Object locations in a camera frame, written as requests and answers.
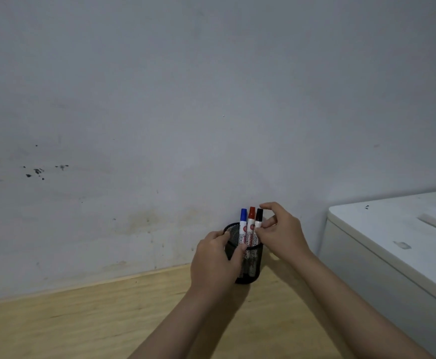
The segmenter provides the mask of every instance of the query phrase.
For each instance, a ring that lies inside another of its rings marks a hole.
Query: forearm
[[[291,265],[358,357],[431,358],[426,350],[365,302],[315,256],[294,259]]]
[[[129,359],[184,358],[213,304],[198,292],[188,290],[173,311]]]

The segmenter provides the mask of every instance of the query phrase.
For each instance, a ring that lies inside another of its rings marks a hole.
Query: left hand
[[[225,245],[229,232],[209,232],[196,248],[191,262],[191,291],[217,302],[231,288],[241,271],[246,244],[236,247],[228,261]]]

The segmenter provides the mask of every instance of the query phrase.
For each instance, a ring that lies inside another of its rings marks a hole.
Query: black mesh pen holder
[[[225,252],[228,260],[231,259],[236,247],[239,244],[239,222],[232,223],[225,228],[229,232],[229,240],[225,246]],[[243,262],[241,263],[241,272],[235,283],[247,285],[255,282],[260,276],[261,256],[263,255],[263,243],[253,247],[246,248]]]

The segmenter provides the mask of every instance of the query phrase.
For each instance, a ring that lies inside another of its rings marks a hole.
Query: white appliance
[[[319,258],[436,357],[436,192],[331,207]]]

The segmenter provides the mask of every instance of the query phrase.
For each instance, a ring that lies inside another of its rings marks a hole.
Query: white wall
[[[0,297],[433,189],[436,0],[0,0]]]

